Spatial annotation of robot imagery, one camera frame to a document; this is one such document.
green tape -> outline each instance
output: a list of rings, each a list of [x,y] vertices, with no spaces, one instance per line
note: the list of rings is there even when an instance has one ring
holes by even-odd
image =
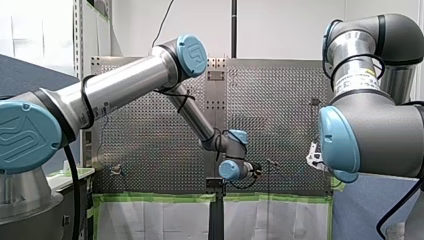
[[[91,168],[78,168],[77,169],[78,176],[83,175],[83,174],[85,174],[85,173],[87,173],[91,170],[92,170]],[[60,170],[58,172],[50,173],[48,175],[48,177],[54,177],[54,176],[58,176],[58,175],[63,176],[63,177],[71,177],[71,171],[68,170],[66,172],[63,172],[62,170]]]
[[[108,193],[93,194],[94,202],[94,239],[97,239],[100,205],[107,202],[157,202],[157,203],[209,203],[215,200],[214,194],[157,194],[157,193]],[[332,220],[333,220],[333,198],[328,197],[308,197],[290,194],[267,194],[267,193],[227,193],[224,197],[225,202],[255,202],[255,201],[280,201],[293,203],[310,203],[310,204],[328,204],[328,240],[332,239]]]
[[[94,209],[87,209],[87,218],[91,218],[92,216],[94,216]]]
[[[327,223],[327,239],[333,239],[333,199],[329,202],[328,206],[328,223]]]
[[[95,7],[93,7],[93,5],[91,5],[88,1],[87,1],[87,6],[89,6],[91,9],[96,11],[100,15],[100,17],[102,17],[106,22],[109,22],[109,18],[107,18],[105,15],[101,14],[99,12],[99,10],[97,10]]]
[[[339,181],[337,178],[332,177],[331,178],[331,186],[333,186],[331,188],[331,189],[333,189],[333,191],[343,192],[346,184],[343,183],[343,182],[341,182],[341,181]]]

white tag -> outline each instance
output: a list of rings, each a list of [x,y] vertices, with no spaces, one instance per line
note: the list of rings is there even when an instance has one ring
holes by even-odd
[[[361,68],[355,72],[348,73],[337,80],[335,85],[336,95],[357,89],[376,89],[380,86],[375,73],[367,68]]]

pegboard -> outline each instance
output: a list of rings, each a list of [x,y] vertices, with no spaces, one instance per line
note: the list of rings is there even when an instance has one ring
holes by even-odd
[[[328,82],[319,61],[227,61],[228,127],[248,132],[247,160],[260,163],[264,172],[244,191],[320,195],[330,190],[328,176],[305,159],[318,134],[318,111],[328,101]]]
[[[95,57],[92,70],[100,74],[136,59]],[[203,76],[183,85],[203,110]],[[104,117],[96,127],[92,151],[103,169],[96,174],[95,192],[205,192],[199,140],[164,95],[149,93]],[[118,165],[122,174],[112,174],[111,168]]]
[[[104,73],[136,59],[93,58],[92,71]],[[264,176],[243,191],[328,194],[329,177],[309,167],[305,159],[318,134],[318,110],[328,101],[328,80],[320,62],[226,59],[219,71],[225,74],[222,81],[226,84],[213,84],[211,88],[213,79],[208,71],[184,85],[207,114],[213,106],[210,99],[225,102],[225,111],[219,111],[223,123],[214,125],[248,132],[247,160],[261,163]],[[312,98],[320,104],[311,104]],[[150,93],[112,113],[96,127],[93,156],[104,166],[94,181],[96,192],[206,191],[205,178],[211,169],[205,166],[216,168],[217,164],[205,164],[210,155],[206,157],[199,148],[198,139],[166,97]],[[278,166],[268,164],[268,160]],[[111,167],[119,164],[123,175],[111,174]],[[236,184],[242,186],[248,181]]]

black rod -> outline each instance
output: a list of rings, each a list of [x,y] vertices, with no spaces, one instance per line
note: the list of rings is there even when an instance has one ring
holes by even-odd
[[[237,58],[237,0],[231,8],[231,58]]]

blue joint cap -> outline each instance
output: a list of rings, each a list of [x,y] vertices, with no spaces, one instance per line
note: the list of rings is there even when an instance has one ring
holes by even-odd
[[[358,172],[361,162],[358,143],[342,112],[334,106],[322,108],[319,128],[324,163],[335,170]]]
[[[247,133],[243,130],[230,129],[228,136],[233,140],[240,140],[244,145],[247,145]]]
[[[184,72],[198,77],[205,72],[208,58],[200,40],[193,35],[182,35],[177,39],[177,56]]]
[[[358,173],[348,173],[348,172],[340,171],[340,170],[333,170],[333,175],[339,181],[344,183],[353,183],[359,177]]]
[[[233,160],[225,160],[219,165],[219,175],[228,181],[240,179],[240,167]]]
[[[0,170],[17,174],[47,162],[60,148],[62,130],[46,109],[21,101],[0,101]]]

